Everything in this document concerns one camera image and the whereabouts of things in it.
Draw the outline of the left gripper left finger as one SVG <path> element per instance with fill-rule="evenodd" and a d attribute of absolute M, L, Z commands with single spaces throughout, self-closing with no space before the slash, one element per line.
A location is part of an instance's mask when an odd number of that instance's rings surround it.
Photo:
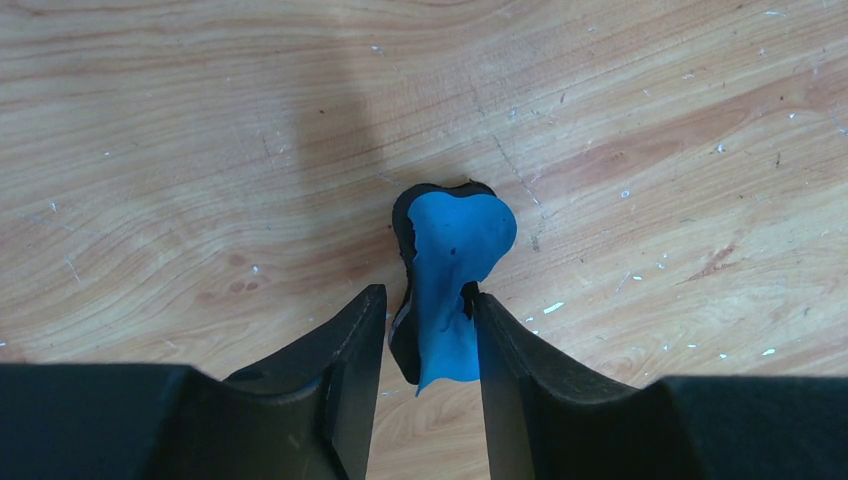
<path fill-rule="evenodd" d="M 223 380 L 186 364 L 3 364 L 5 479 L 362 479 L 386 289 Z"/>

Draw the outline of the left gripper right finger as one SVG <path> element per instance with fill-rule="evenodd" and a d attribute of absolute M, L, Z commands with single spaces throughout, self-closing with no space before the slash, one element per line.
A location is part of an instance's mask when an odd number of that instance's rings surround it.
<path fill-rule="evenodd" d="M 495 479 L 843 479 L 843 377 L 666 376 L 638 389 L 474 304 Z"/>

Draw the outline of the blue black eraser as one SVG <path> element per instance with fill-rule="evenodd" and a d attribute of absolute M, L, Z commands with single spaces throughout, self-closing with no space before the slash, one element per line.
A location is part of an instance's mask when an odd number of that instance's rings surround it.
<path fill-rule="evenodd" d="M 419 391 L 440 379 L 478 380 L 474 302 L 515 243 L 514 213 L 481 182 L 422 183 L 395 201 L 392 229 L 407 279 L 388 333 L 401 373 Z"/>

